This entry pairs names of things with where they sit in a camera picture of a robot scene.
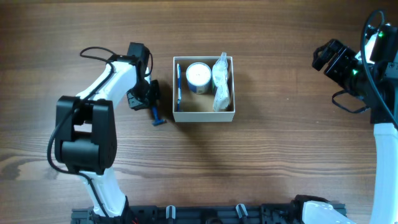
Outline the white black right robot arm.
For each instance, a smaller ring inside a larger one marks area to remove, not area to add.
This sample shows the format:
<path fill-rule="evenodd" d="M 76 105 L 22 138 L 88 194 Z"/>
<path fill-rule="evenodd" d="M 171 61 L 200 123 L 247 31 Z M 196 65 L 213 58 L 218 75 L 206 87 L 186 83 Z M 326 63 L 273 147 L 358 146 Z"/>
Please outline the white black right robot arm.
<path fill-rule="evenodd" d="M 371 112 L 376 142 L 376 180 L 371 223 L 397 223 L 397 28 L 366 25 L 361 50 L 337 39 L 313 53 L 312 67 L 364 103 Z"/>

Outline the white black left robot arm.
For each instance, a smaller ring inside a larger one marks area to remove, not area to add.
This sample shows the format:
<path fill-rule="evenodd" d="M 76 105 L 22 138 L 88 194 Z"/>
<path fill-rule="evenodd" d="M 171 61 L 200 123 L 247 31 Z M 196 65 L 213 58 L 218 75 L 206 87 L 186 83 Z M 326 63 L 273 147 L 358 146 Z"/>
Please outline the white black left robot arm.
<path fill-rule="evenodd" d="M 130 109 L 152 109 L 160 98 L 151 80 L 153 56 L 142 43 L 131 42 L 127 54 L 102 58 L 104 72 L 76 96 L 56 105 L 55 129 L 47 146 L 50 166 L 78 176 L 93 202 L 95 223 L 137 223 L 113 169 L 117 153 L 114 111 L 126 97 Z"/>

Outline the white lotion tube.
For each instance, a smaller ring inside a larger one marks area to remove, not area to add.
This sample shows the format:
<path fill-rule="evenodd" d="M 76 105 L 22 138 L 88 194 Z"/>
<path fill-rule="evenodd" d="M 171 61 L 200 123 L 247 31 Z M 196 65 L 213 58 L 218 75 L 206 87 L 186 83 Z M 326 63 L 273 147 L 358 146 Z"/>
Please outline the white lotion tube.
<path fill-rule="evenodd" d="M 229 88 L 227 79 L 222 73 L 215 73 L 213 75 L 213 110 L 215 112 L 225 111 L 230 102 Z"/>

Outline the blue white toothbrush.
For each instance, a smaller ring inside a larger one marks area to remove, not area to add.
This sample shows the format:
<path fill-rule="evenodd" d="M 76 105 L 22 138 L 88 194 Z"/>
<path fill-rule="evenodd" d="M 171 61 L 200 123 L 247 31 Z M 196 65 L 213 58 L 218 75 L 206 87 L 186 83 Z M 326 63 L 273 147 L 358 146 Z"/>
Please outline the blue white toothbrush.
<path fill-rule="evenodd" d="M 181 79 L 181 68 L 180 64 L 177 63 L 177 109 L 176 111 L 180 111 L 180 105 L 182 100 L 182 79 Z"/>

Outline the blue disposable razor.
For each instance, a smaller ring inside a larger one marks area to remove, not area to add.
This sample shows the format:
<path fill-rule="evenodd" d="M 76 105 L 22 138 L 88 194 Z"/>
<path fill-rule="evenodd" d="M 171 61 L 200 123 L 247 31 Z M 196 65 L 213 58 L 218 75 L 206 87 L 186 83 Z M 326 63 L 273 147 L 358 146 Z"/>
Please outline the blue disposable razor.
<path fill-rule="evenodd" d="M 166 120 L 160 119 L 157 106 L 153 106 L 153 107 L 152 107 L 152 114 L 153 114 L 153 116 L 154 116 L 154 121 L 152 122 L 152 125 L 153 125 L 153 126 L 158 126 L 158 125 L 161 125 L 161 124 L 166 123 Z"/>

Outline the white cotton swab tub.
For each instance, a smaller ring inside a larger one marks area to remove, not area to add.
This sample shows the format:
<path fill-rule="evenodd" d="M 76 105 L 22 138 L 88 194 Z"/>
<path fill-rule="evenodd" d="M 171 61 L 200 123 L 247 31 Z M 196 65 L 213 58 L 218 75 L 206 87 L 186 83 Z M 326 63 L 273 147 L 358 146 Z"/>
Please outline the white cotton swab tub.
<path fill-rule="evenodd" d="M 187 68 L 186 79 L 190 91 L 205 94 L 210 87 L 211 70 L 207 64 L 195 62 Z"/>

